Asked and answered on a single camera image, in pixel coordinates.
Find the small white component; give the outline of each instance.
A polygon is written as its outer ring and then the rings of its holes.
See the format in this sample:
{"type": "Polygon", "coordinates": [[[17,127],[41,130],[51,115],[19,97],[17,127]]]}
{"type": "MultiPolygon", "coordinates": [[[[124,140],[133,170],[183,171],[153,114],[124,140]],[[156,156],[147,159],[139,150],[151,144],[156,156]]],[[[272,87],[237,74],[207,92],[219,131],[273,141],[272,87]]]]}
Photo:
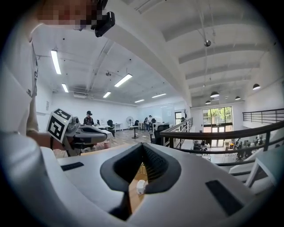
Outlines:
{"type": "Polygon", "coordinates": [[[145,191],[145,181],[139,180],[136,189],[137,189],[137,194],[143,195],[145,191]]]}

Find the black camera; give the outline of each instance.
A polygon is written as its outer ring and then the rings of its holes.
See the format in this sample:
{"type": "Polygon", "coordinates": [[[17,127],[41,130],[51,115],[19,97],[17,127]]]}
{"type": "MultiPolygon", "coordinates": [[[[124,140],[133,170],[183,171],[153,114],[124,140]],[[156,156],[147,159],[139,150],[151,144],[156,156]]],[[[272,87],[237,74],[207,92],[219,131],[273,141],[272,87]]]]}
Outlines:
{"type": "Polygon", "coordinates": [[[97,20],[97,25],[92,25],[91,29],[95,31],[97,37],[102,37],[114,25],[115,15],[113,12],[108,12],[102,16],[102,20],[97,20]]]}

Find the table leg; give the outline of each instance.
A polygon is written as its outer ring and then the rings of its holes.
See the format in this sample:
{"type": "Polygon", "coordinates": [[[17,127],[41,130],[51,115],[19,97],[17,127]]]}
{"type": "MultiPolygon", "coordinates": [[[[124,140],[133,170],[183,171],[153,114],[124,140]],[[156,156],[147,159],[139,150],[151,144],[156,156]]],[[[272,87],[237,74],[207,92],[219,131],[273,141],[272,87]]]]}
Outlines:
{"type": "Polygon", "coordinates": [[[136,136],[136,128],[134,128],[134,137],[132,137],[132,139],[137,139],[138,137],[136,136]]]}

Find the fluorescent light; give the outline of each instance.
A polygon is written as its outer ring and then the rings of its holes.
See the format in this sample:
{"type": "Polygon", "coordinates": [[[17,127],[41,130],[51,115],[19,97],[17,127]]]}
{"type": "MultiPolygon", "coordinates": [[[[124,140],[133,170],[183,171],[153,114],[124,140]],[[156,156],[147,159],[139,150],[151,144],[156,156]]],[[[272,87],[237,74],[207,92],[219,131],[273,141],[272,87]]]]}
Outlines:
{"type": "Polygon", "coordinates": [[[68,89],[67,89],[67,87],[66,87],[66,84],[65,84],[65,83],[63,83],[63,84],[62,84],[62,87],[63,87],[64,91],[65,91],[66,93],[68,93],[68,89]]]}
{"type": "Polygon", "coordinates": [[[105,94],[105,96],[104,96],[104,98],[106,98],[107,96],[109,96],[111,94],[111,92],[107,92],[106,94],[105,94]]]}
{"type": "Polygon", "coordinates": [[[122,85],[125,81],[129,80],[132,77],[132,75],[127,74],[121,81],[119,81],[115,87],[119,87],[120,85],[122,85]]]}
{"type": "Polygon", "coordinates": [[[153,96],[153,98],[160,97],[160,96],[165,95],[165,94],[166,94],[166,93],[164,93],[164,94],[159,94],[159,95],[153,96]]]}
{"type": "Polygon", "coordinates": [[[54,64],[54,68],[57,74],[61,74],[59,63],[58,63],[58,58],[57,58],[57,51],[52,50],[51,51],[51,56],[54,64]]]}
{"type": "Polygon", "coordinates": [[[135,103],[137,103],[137,102],[142,102],[142,101],[144,101],[144,99],[141,99],[141,100],[139,100],[139,101],[136,101],[135,103]]]}

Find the white ceiling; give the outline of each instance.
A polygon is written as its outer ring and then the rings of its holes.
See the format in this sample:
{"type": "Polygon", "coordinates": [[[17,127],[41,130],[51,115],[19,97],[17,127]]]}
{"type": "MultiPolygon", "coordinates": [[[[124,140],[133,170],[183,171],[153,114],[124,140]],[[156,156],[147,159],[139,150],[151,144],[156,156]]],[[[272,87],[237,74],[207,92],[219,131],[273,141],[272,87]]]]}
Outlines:
{"type": "Polygon", "coordinates": [[[262,18],[243,1],[122,1],[163,34],[193,99],[209,99],[215,90],[225,102],[237,95],[245,100],[248,80],[257,75],[261,58],[276,41],[262,18]],[[204,46],[205,39],[212,42],[210,47],[204,46]]]}
{"type": "Polygon", "coordinates": [[[178,93],[150,66],[127,49],[107,38],[96,38],[90,31],[64,30],[40,26],[33,34],[33,44],[39,62],[39,76],[56,93],[63,93],[66,83],[70,93],[80,92],[93,99],[103,99],[106,92],[112,94],[104,100],[135,104],[152,96],[178,93]],[[51,50],[58,51],[61,75],[56,74],[51,50]],[[126,74],[131,78],[120,87],[114,85],[126,74]]]}

